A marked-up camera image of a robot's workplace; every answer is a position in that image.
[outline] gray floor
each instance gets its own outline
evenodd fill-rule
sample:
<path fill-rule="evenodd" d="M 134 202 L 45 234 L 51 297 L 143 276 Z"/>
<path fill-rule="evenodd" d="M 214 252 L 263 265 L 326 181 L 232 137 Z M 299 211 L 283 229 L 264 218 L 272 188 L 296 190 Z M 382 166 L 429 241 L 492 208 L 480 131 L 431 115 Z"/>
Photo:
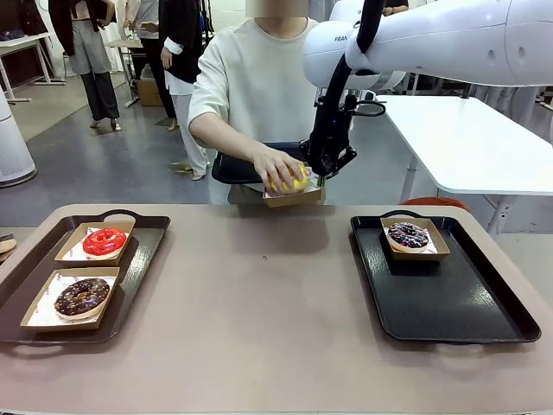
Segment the gray floor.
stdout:
<path fill-rule="evenodd" d="M 155 126 L 162 108 L 125 109 L 118 88 L 123 130 L 93 137 L 89 111 L 77 111 L 28 142 L 38 176 L 0 189 L 0 227 L 37 226 L 53 210 L 71 203 L 226 203 L 227 186 L 207 177 L 192 182 L 167 169 L 185 156 L 180 133 Z M 551 112 L 537 105 L 531 128 L 548 137 Z M 410 153 L 386 117 L 359 118 L 352 134 L 359 156 L 327 184 L 327 203 L 396 204 Z M 413 197 L 435 195 L 424 169 Z M 482 196 L 456 196 L 485 225 L 493 209 Z M 521 197 L 506 232 L 553 233 L 553 198 Z"/>

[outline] purple icing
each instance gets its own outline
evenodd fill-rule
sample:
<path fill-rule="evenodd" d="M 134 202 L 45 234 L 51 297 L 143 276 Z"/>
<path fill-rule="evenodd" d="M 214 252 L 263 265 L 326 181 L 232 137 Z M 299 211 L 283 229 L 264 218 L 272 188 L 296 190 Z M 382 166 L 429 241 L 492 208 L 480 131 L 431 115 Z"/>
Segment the purple icing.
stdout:
<path fill-rule="evenodd" d="M 388 235 L 399 245 L 408 248 L 422 248 L 429 244 L 429 237 L 424 229 L 408 222 L 394 223 Z"/>

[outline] floor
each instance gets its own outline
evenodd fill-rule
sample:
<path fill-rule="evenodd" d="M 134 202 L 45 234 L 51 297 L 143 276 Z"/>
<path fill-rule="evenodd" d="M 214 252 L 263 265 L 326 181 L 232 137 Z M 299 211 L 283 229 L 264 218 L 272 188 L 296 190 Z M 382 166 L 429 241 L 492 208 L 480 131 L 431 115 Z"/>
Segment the floor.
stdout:
<path fill-rule="evenodd" d="M 28 141 L 38 175 L 0 189 L 0 227 L 36 226 L 71 203 L 226 203 L 227 186 L 211 176 L 191 182 L 167 168 L 185 157 L 180 133 L 155 125 L 165 117 L 162 108 L 136 104 L 125 109 L 127 93 L 117 89 L 120 132 L 94 137 L 85 107 Z M 536 105 L 532 128 L 549 138 L 550 121 L 551 112 Z M 397 204 L 410 153 L 391 122 L 387 117 L 357 119 L 351 141 L 359 156 L 327 183 L 327 203 Z M 413 197 L 436 190 L 420 169 Z M 482 225 L 491 219 L 493 208 L 482 196 L 456 197 Z M 553 198 L 521 197 L 505 231 L 553 233 L 552 213 Z"/>
<path fill-rule="evenodd" d="M 111 81 L 114 86 L 120 86 L 124 83 L 124 76 L 115 73 Z M 76 76 L 67 78 L 64 86 L 22 86 L 17 88 L 16 97 L 32 99 L 31 102 L 11 107 L 25 141 L 88 105 L 80 78 Z"/>

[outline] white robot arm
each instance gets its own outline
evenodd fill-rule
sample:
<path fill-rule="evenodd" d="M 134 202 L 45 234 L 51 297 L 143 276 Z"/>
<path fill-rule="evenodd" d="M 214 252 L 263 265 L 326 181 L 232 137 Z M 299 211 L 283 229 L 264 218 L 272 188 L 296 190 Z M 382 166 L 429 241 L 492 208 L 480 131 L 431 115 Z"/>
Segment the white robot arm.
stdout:
<path fill-rule="evenodd" d="M 308 35 L 307 79 L 326 88 L 300 149 L 313 171 L 333 176 L 357 153 L 349 125 L 370 75 L 416 72 L 490 86 L 553 85 L 553 0 L 439 0 L 381 17 L 385 0 L 340 0 Z"/>
<path fill-rule="evenodd" d="M 331 21 L 309 34 L 303 61 L 314 85 L 328 87 L 342 55 L 353 74 L 404 71 L 481 85 L 553 85 L 551 0 L 439 0 L 383 17 L 364 52 L 358 44 L 363 5 L 340 0 Z M 346 89 L 359 86 L 352 78 Z"/>

